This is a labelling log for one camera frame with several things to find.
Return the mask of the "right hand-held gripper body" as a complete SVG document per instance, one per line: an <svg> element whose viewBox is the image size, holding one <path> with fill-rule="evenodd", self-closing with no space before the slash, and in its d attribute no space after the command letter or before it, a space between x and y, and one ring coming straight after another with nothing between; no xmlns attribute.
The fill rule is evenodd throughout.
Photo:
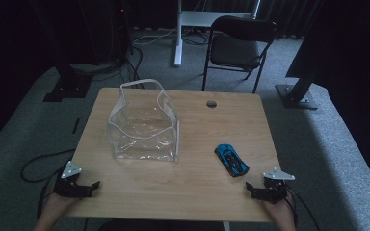
<svg viewBox="0 0 370 231"><path fill-rule="evenodd" d="M296 177L282 171L279 168L274 168L263 173L264 189L258 191L267 192L271 199L268 201L276 204L287 197L287 181L294 181Z"/></svg>

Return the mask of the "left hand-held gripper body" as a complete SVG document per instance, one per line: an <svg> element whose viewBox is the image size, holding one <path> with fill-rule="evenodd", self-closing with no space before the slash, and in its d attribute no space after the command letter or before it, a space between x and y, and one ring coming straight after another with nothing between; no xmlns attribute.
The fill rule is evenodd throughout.
<svg viewBox="0 0 370 231"><path fill-rule="evenodd" d="M63 197L84 198L84 192L93 190L89 186L80 186L76 183L81 171L82 168L72 161L68 161L64 169L58 174L53 192Z"/></svg>

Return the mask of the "blue toy car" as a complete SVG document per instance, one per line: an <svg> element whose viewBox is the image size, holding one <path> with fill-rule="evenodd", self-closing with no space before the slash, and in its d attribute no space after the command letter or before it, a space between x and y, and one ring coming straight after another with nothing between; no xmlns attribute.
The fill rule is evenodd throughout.
<svg viewBox="0 0 370 231"><path fill-rule="evenodd" d="M250 170L250 167L241 160L233 146L230 144L219 144L215 148L215 154L232 177L243 176Z"/></svg>

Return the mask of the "clear plastic bag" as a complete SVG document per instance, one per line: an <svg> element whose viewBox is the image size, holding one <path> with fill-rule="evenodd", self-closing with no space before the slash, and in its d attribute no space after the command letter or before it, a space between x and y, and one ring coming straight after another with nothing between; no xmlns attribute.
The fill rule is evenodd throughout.
<svg viewBox="0 0 370 231"><path fill-rule="evenodd" d="M114 159L177 162L180 122L161 84L144 79L121 84L110 112L108 135Z"/></svg>

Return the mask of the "person's left hand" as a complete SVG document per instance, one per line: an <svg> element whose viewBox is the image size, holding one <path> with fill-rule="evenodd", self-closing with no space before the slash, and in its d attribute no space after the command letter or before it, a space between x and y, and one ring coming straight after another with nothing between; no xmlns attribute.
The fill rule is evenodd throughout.
<svg viewBox="0 0 370 231"><path fill-rule="evenodd" d="M54 224L77 201L77 198L63 197L56 193L52 193L42 209L40 219L46 223Z"/></svg>

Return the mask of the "person's right hand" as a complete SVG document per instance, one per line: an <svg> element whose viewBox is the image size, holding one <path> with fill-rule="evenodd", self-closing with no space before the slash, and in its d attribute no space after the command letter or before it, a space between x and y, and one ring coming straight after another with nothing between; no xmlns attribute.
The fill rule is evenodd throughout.
<svg viewBox="0 0 370 231"><path fill-rule="evenodd" d="M276 204L272 204L268 201L263 201L261 205L275 224L295 225L294 213L291 208L292 197L290 195Z"/></svg>

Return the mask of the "black folding chair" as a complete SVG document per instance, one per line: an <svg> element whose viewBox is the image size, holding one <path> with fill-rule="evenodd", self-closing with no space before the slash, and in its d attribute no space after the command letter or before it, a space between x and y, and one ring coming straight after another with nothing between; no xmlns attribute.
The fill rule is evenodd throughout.
<svg viewBox="0 0 370 231"><path fill-rule="evenodd" d="M276 39L278 26L269 20L225 15L211 25L201 90L205 91L209 69L247 72L258 69L252 92L256 92L267 51Z"/></svg>

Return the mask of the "black stand with base plate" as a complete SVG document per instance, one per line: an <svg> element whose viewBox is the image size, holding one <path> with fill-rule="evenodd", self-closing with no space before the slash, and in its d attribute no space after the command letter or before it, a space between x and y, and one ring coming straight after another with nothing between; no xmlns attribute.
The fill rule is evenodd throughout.
<svg viewBox="0 0 370 231"><path fill-rule="evenodd" d="M49 15L43 10L41 0L28 0L32 6L44 34L47 49L60 77L53 90L47 93L44 102L61 102L65 98L85 98L93 80L92 75L79 75L70 66Z"/></svg>
<svg viewBox="0 0 370 231"><path fill-rule="evenodd" d="M298 81L295 85L276 85L278 95L285 108L317 109L308 91L322 66L320 57L317 54L319 48L316 36L318 35L319 12L323 10L324 3L325 0L320 0L315 9L314 17L309 24L308 33L286 73L286 78L294 77Z"/></svg>

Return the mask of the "white desk frame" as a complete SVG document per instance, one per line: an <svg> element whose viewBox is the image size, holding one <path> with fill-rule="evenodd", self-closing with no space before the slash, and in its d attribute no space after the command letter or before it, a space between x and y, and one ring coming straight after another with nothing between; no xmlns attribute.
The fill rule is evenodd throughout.
<svg viewBox="0 0 370 231"><path fill-rule="evenodd" d="M180 67L182 65L182 27L210 27L211 24L219 17L224 15L232 15L242 18L257 18L261 0L253 0L253 7L250 13L219 13L219 12L197 12L184 11L182 9L182 0L177 0L177 23L176 23L176 46L173 65Z"/></svg>

